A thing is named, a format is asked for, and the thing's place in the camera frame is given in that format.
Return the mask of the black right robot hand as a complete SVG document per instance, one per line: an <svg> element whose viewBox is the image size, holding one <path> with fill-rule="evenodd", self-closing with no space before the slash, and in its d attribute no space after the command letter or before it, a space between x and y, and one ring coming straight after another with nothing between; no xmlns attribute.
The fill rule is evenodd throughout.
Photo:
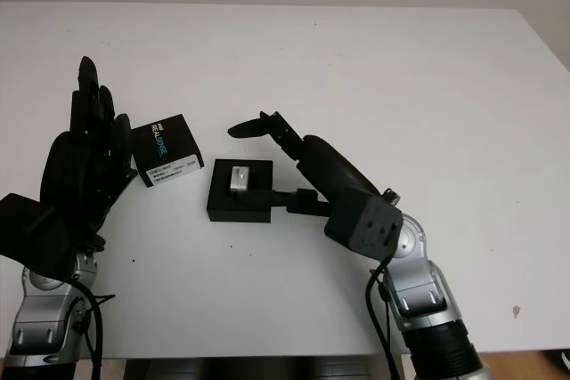
<svg viewBox="0 0 570 380"><path fill-rule="evenodd" d="M354 165L322 138L308 134L300 137L278 112L242 122L228 129L237 139L270 135L294 161L297 170L313 185L294 192L277 190L235 191L242 205L255 208L285 207L292 214L330 215L345 190L355 188L377 194L378 189Z"/></svg>

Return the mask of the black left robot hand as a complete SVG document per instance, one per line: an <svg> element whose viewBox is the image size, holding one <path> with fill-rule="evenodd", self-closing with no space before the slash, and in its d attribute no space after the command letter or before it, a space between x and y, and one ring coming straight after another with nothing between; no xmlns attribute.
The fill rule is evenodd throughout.
<svg viewBox="0 0 570 380"><path fill-rule="evenodd" d="M112 94L99 84L97 68L87 56L79 63L77 82L69 130L50 148L40 201L63 215L77 247L94 253L104 249L99 230L137 171L132 168L129 116L115 112Z"/></svg>

